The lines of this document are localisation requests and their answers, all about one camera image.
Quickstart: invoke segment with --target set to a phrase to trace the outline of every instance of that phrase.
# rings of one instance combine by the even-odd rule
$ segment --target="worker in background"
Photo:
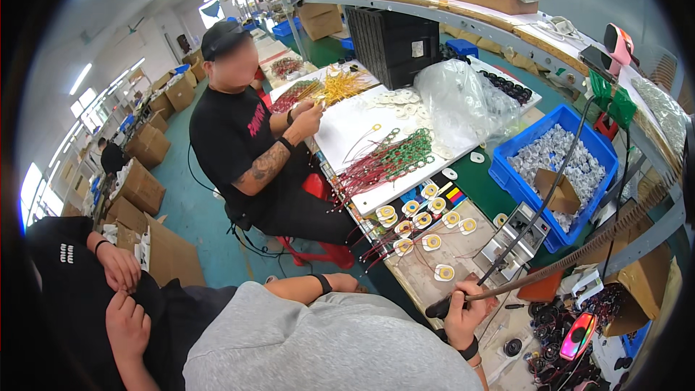
[[[101,150],[101,166],[108,176],[114,176],[123,169],[128,160],[121,147],[101,137],[97,144]]]
[[[160,288],[132,252],[92,226],[82,216],[45,217],[26,230],[54,334],[100,390],[184,390],[188,350],[236,287],[181,287],[174,279]],[[267,290],[303,299],[305,278],[275,278]],[[349,275],[323,278],[336,289],[357,286]]]
[[[302,189],[312,157],[303,141],[318,131],[321,106],[304,101],[271,114],[249,85],[258,52],[236,21],[215,23],[201,51],[210,82],[190,118],[190,143],[233,222],[250,221],[266,235],[345,244],[355,227],[348,212]]]
[[[189,351],[187,391],[487,391],[473,335],[484,300],[463,308],[463,291],[482,292],[474,282],[456,283],[447,345],[389,300],[353,293],[351,276],[326,279],[241,284]]]

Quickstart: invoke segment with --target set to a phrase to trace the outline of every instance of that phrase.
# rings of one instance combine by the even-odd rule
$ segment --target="wristwatch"
[[[323,293],[321,293],[321,296],[330,293],[333,291],[333,287],[328,283],[328,280],[324,275],[321,274],[309,274],[309,276],[314,276],[318,281],[321,282],[321,289],[323,290]]]
[[[459,350],[459,353],[461,353],[461,356],[464,357],[466,361],[469,361],[473,359],[475,354],[477,353],[478,350],[478,345],[477,345],[477,338],[475,335],[473,336],[473,342],[471,343],[470,346],[466,350]]]

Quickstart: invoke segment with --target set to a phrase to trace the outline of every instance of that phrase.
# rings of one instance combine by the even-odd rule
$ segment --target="yellow wire bundle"
[[[316,93],[314,105],[324,103],[325,107],[333,106],[338,101],[357,95],[370,86],[369,82],[362,80],[366,74],[364,70],[348,71],[336,70],[330,65],[326,70],[326,80],[323,90]]]

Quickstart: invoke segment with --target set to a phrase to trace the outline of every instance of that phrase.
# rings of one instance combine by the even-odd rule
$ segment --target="tattoo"
[[[249,187],[260,191],[273,181],[289,158],[290,151],[281,142],[276,142],[254,160],[251,169],[231,184],[242,192]]]

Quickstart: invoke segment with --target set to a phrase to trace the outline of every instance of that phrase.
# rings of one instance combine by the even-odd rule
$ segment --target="black pants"
[[[323,176],[316,157],[310,154],[304,143],[300,143],[283,168],[286,175],[283,175],[282,193],[260,219],[253,221],[254,226],[264,234],[276,237],[297,237],[337,245],[348,241],[352,244],[361,232],[355,230],[348,210],[332,212],[335,204],[302,189],[302,183],[311,173]]]

